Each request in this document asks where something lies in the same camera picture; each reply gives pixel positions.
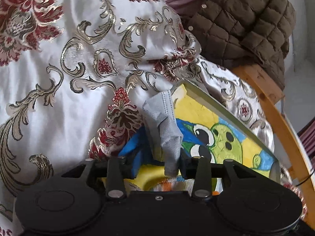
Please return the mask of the floral satin bedspread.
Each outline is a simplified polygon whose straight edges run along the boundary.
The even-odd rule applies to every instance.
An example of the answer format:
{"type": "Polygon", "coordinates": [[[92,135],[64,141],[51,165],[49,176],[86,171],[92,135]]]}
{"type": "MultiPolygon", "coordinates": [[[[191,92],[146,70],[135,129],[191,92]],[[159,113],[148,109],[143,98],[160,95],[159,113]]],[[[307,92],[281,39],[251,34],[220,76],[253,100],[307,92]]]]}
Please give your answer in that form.
{"type": "Polygon", "coordinates": [[[142,105],[215,48],[170,0],[1,0],[1,235],[14,197],[84,158],[118,153],[142,105]]]}

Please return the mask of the grey face mask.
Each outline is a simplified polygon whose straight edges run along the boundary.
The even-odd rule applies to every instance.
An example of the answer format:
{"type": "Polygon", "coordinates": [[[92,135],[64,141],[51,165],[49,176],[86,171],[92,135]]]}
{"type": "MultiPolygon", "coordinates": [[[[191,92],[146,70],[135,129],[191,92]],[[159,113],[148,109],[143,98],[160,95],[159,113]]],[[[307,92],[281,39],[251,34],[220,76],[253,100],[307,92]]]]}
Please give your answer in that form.
{"type": "Polygon", "coordinates": [[[183,134],[176,123],[171,92],[159,92],[147,99],[142,112],[153,159],[164,163],[164,175],[176,177],[183,134]]]}

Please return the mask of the wooden bed frame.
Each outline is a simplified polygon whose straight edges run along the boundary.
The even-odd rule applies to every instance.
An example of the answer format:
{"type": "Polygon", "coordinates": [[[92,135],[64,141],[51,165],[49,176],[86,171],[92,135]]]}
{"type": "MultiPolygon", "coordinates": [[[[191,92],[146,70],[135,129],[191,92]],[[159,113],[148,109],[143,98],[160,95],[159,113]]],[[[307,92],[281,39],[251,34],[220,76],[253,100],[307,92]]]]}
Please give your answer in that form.
{"type": "Polygon", "coordinates": [[[277,135],[291,163],[290,176],[297,179],[308,207],[305,222],[314,228],[314,173],[298,136],[289,120],[275,104],[284,101],[284,94],[273,79],[259,65],[244,65],[232,72],[253,87],[258,95],[267,121],[277,135]]]}

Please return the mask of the cartoon painted tray box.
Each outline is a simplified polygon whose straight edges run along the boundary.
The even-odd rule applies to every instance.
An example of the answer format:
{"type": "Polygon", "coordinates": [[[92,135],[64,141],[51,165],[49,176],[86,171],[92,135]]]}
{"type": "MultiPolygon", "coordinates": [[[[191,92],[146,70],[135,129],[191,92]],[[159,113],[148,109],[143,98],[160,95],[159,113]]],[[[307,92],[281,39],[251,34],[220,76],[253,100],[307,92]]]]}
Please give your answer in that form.
{"type": "MultiPolygon", "coordinates": [[[[216,113],[188,96],[184,85],[175,91],[178,104],[173,101],[177,126],[183,134],[182,147],[189,157],[208,157],[214,164],[233,159],[263,176],[270,177],[275,159],[270,151],[259,147],[244,133],[216,113]]],[[[120,156],[132,158],[128,180],[133,190],[149,191],[168,177],[162,171],[162,162],[153,159],[145,126],[131,137],[120,156]]]]}

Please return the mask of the colourful patterned sock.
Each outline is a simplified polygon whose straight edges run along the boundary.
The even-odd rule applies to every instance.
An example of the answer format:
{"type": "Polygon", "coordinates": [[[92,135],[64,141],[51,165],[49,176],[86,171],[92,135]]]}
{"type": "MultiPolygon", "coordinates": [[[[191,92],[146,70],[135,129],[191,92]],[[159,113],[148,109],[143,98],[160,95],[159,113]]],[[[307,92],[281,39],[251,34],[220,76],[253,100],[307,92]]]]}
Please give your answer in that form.
{"type": "MultiPolygon", "coordinates": [[[[166,178],[157,185],[150,188],[154,192],[169,192],[169,191],[187,191],[189,195],[192,194],[194,186],[194,179],[185,180],[181,176],[176,178],[166,178]]],[[[212,179],[212,193],[218,195],[223,191],[223,186],[220,178],[212,179]]]]}

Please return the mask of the brown quilted jacket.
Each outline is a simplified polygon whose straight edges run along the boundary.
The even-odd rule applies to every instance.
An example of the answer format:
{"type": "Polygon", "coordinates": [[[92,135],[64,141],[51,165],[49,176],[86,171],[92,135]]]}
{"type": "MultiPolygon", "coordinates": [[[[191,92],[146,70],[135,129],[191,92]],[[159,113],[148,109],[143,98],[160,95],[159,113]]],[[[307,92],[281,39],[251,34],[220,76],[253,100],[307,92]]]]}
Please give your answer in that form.
{"type": "Polygon", "coordinates": [[[184,26],[207,60],[227,69],[261,66],[284,89],[284,59],[296,14],[288,0],[202,0],[184,26]]]}

